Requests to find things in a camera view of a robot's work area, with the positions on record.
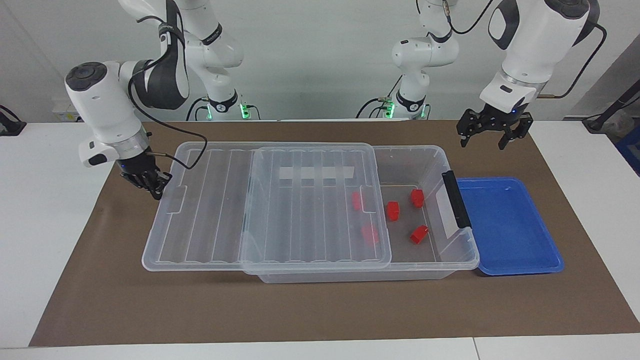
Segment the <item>black cable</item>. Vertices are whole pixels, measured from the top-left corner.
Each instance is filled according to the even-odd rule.
[[[429,112],[427,112],[427,118],[425,120],[429,120],[429,115],[431,115],[431,104],[427,104],[425,106],[429,106]]]
[[[133,106],[136,109],[138,109],[138,111],[140,111],[140,113],[142,113],[142,115],[148,117],[151,121],[153,121],[156,124],[159,124],[161,126],[167,127],[168,129],[171,129],[171,130],[174,130],[174,131],[178,131],[180,133],[184,133],[184,134],[187,134],[187,135],[197,136],[197,137],[199,137],[199,138],[204,140],[204,146],[202,147],[202,150],[200,151],[200,154],[198,154],[198,157],[196,158],[196,160],[193,162],[193,164],[191,166],[187,166],[182,161],[174,158],[173,156],[171,156],[171,155],[169,155],[167,153],[163,153],[163,152],[148,152],[147,153],[147,154],[153,155],[153,156],[163,156],[165,158],[170,158],[171,160],[173,160],[173,161],[177,162],[178,164],[182,165],[185,169],[191,170],[192,168],[194,168],[198,164],[198,162],[200,161],[200,158],[202,158],[202,155],[204,155],[204,152],[207,149],[207,144],[209,143],[207,137],[202,135],[202,134],[194,133],[192,131],[184,130],[184,129],[181,129],[179,127],[175,127],[175,126],[172,126],[172,125],[169,125],[169,124],[165,124],[164,122],[161,122],[160,120],[158,120],[155,117],[149,115],[145,110],[143,110],[140,107],[140,105],[138,105],[138,103],[136,102],[136,100],[133,97],[133,87],[132,87],[132,85],[133,85],[133,82],[134,82],[136,76],[142,74],[143,72],[147,71],[148,69],[151,69],[152,67],[156,66],[161,61],[164,61],[167,58],[167,56],[170,54],[173,46],[175,46],[175,45],[174,44],[169,45],[166,48],[166,51],[164,52],[164,54],[162,54],[162,56],[160,56],[160,58],[158,58],[157,60],[146,64],[142,69],[138,70],[137,72],[135,72],[131,76],[131,79],[129,79],[129,84],[127,85],[127,93],[129,94],[129,99],[131,100],[131,103],[133,104]]]
[[[246,108],[247,109],[255,109],[255,112],[258,113],[258,120],[262,120],[262,117],[260,116],[260,109],[258,109],[258,107],[256,105],[247,105]]]
[[[13,111],[9,110],[6,106],[0,105],[0,109],[6,111],[7,114],[13,116],[15,118],[15,120],[18,120],[18,122],[22,122],[20,120],[20,118],[18,117],[18,115],[16,115]]]
[[[400,84],[400,80],[402,80],[402,75],[400,75],[398,77],[398,80],[396,80],[396,83],[394,84],[394,87],[391,88],[391,91],[389,91],[389,94],[387,94],[387,97],[390,97],[391,94],[394,93],[394,90],[396,89],[396,86],[398,86],[398,84]],[[376,118],[378,118],[380,116],[380,111],[381,110],[378,110],[378,113],[376,114]]]
[[[604,45],[604,42],[607,40],[607,30],[600,24],[595,24],[595,28],[600,30],[600,31],[602,31],[602,39],[600,40],[600,43],[598,44],[598,46],[596,46],[596,48],[593,51],[593,53],[591,53],[591,56],[589,56],[587,61],[584,63],[584,65],[582,66],[582,69],[580,69],[580,72],[578,72],[578,76],[575,77],[575,79],[573,80],[573,83],[571,84],[571,86],[569,86],[569,89],[567,91],[565,91],[564,94],[562,94],[562,95],[547,95],[547,94],[543,94],[543,95],[540,96],[541,99],[562,99],[563,97],[569,95],[569,93],[573,90],[575,85],[578,83],[578,81],[582,77],[582,74],[587,69],[587,66],[589,66],[589,63],[591,63],[591,60],[593,60],[593,58],[596,56],[596,54],[598,54],[598,51]]]
[[[638,101],[638,100],[640,100],[640,96],[639,96],[639,97],[636,97],[634,100],[629,101],[628,103],[626,103],[626,105],[624,105],[623,107],[621,107],[621,108],[620,108],[620,110],[622,110],[622,109],[624,109],[624,108],[627,108],[627,107],[629,107],[629,106],[633,105],[633,104],[634,104],[636,101]]]
[[[141,17],[140,19],[136,20],[136,22],[139,24],[139,23],[141,23],[141,22],[143,22],[145,20],[151,20],[151,19],[158,20],[159,22],[164,22],[163,19],[160,19],[159,17],[153,16],[153,15]]]
[[[184,121],[189,121],[189,119],[191,118],[191,112],[193,112],[193,109],[196,107],[196,105],[200,102],[200,101],[206,101],[203,98],[199,98],[196,101],[194,101],[193,103],[191,103],[191,106],[189,107],[189,111],[187,111],[187,118]]]
[[[380,106],[380,107],[378,107],[378,108],[375,108],[375,109],[371,110],[371,113],[369,114],[369,119],[371,119],[371,117],[373,116],[373,112],[374,112],[374,111],[379,110],[379,112],[378,112],[378,113],[380,113],[380,110],[384,110],[385,108],[386,108],[386,106]]]
[[[198,111],[200,110],[207,110],[207,114],[209,113],[209,107],[208,106],[201,106],[199,108],[196,109],[196,121],[198,121]]]
[[[360,114],[362,114],[362,112],[366,109],[367,106],[369,106],[371,103],[376,102],[376,101],[380,101],[380,100],[378,100],[378,98],[373,98],[373,99],[367,101],[364,105],[362,105],[362,107],[360,108],[360,111],[358,111],[358,115],[356,115],[356,119],[360,118]]]
[[[476,25],[478,25],[478,22],[480,22],[480,20],[483,18],[484,14],[486,13],[487,10],[489,10],[489,6],[491,6],[491,3],[493,2],[493,0],[489,0],[489,2],[486,4],[486,6],[484,7],[484,10],[482,10],[482,12],[480,13],[480,16],[476,19],[476,21],[473,23],[473,25],[471,25],[470,28],[466,29],[465,31],[458,31],[454,26],[453,23],[451,22],[451,13],[449,12],[449,3],[444,0],[443,3],[446,4],[445,6],[445,14],[447,16],[447,22],[449,23],[449,27],[451,27],[451,31],[453,31],[454,33],[458,34],[458,35],[464,35],[466,33],[469,33],[471,30],[474,29],[474,27]]]
[[[629,107],[629,106],[633,105],[633,104],[634,104],[635,102],[637,102],[638,100],[640,100],[640,96],[638,96],[638,97],[636,97],[634,100],[631,100],[631,101],[629,101],[628,103],[624,104],[624,106],[622,106],[620,109],[618,109],[618,111],[620,111],[620,110],[622,110],[622,109],[624,109],[624,108],[627,108],[627,107]],[[596,115],[591,115],[591,116],[589,116],[589,117],[585,117],[585,118],[583,118],[581,121],[585,121],[585,120],[593,119],[593,118],[595,118],[595,117],[602,116],[603,114],[604,114],[604,113],[599,113],[599,114],[596,114]]]

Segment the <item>blue tray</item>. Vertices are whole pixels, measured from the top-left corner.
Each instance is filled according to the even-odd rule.
[[[482,272],[547,274],[564,269],[545,223],[524,184],[513,177],[458,179]]]

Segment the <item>white table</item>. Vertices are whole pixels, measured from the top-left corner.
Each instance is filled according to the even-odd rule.
[[[578,122],[537,122],[531,134],[640,317],[640,222],[626,220],[640,204],[640,178]],[[0,359],[640,358],[640,334],[25,349],[110,170],[80,164],[77,145],[89,135],[85,124],[30,124],[0,138]]]

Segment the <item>white wall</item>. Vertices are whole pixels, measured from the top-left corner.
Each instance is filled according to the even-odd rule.
[[[11,92],[21,97],[37,92],[63,94],[61,81],[25,80],[14,67],[35,69],[23,63],[21,51],[41,51],[53,66],[47,76],[57,76],[84,61],[139,60],[158,56],[157,31],[136,24],[116,0],[0,0],[35,41],[35,49],[3,42],[0,76],[15,84]],[[391,62],[398,40],[424,35],[413,0],[214,0],[225,31],[244,45],[245,63],[232,69],[238,89],[262,116],[270,119],[353,117],[368,99],[386,95],[399,75]],[[561,119],[595,83],[609,65],[640,33],[637,1],[601,1],[602,21],[610,40],[594,60],[574,93],[563,100],[538,101],[531,106],[537,119]],[[454,22],[466,28],[486,3],[461,0]],[[504,53],[486,34],[488,17],[471,34],[461,37],[459,60],[448,67],[429,69],[432,119],[456,119],[464,109],[479,110],[477,98],[499,68]],[[4,21],[0,31],[4,33]],[[545,92],[563,92],[598,42],[591,35],[558,67]],[[193,96],[204,94],[194,81]],[[0,100],[12,106],[6,93]],[[27,111],[16,102],[17,111]],[[186,109],[164,114],[181,119]],[[39,109],[45,118],[47,109]]]
[[[0,104],[26,122],[57,121],[51,113],[51,97],[61,88],[61,79],[0,0]]]
[[[593,115],[603,112],[639,79],[640,37],[637,37],[575,105],[571,115]],[[640,102],[629,106],[625,111],[631,115],[640,115]]]

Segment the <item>box handle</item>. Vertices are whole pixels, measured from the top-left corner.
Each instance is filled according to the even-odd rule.
[[[471,227],[471,220],[469,219],[465,202],[462,201],[460,187],[458,187],[458,181],[455,174],[453,174],[453,170],[442,173],[442,179],[444,180],[445,188],[447,188],[447,195],[449,196],[449,202],[451,202],[451,208],[453,209],[453,215],[456,217],[458,227],[460,229]]]

